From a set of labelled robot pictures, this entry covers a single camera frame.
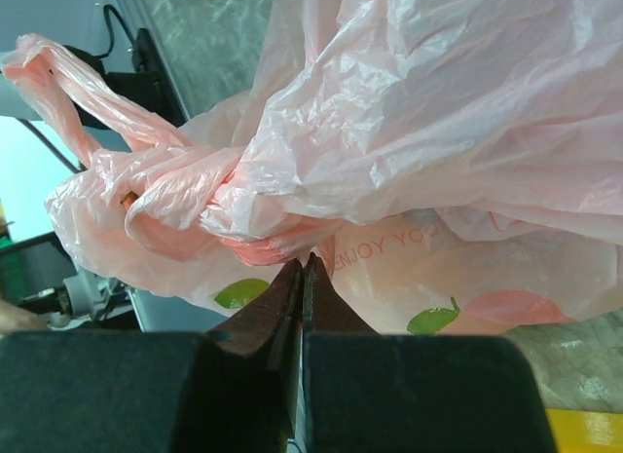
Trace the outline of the pink plastic bag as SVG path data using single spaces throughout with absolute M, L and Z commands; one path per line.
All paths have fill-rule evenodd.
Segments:
M 2 70 L 100 276 L 230 315 L 317 251 L 380 332 L 622 305 L 622 0 L 275 0 L 251 90 L 181 128 L 37 34 Z

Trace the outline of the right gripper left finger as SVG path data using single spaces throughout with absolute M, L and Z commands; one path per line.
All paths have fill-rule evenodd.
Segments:
M 301 314 L 302 264 L 291 260 L 263 293 L 205 336 L 244 364 L 278 370 L 293 349 Z

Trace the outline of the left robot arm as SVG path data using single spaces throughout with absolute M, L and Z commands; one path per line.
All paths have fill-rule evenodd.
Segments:
M 36 31 L 55 37 L 68 52 L 98 73 L 111 91 L 175 127 L 187 121 L 148 31 L 141 28 L 132 35 L 120 19 L 119 26 L 127 41 L 115 43 L 115 26 L 110 20 L 111 15 L 118 14 L 114 6 L 104 5 L 95 17 L 86 8 L 68 3 L 46 9 L 15 5 L 11 10 L 20 13 L 20 22 L 12 26 L 16 37 Z

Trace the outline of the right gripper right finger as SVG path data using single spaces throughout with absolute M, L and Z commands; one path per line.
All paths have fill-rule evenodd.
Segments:
M 303 330 L 374 334 L 375 330 L 338 294 L 322 259 L 312 253 L 304 269 Z

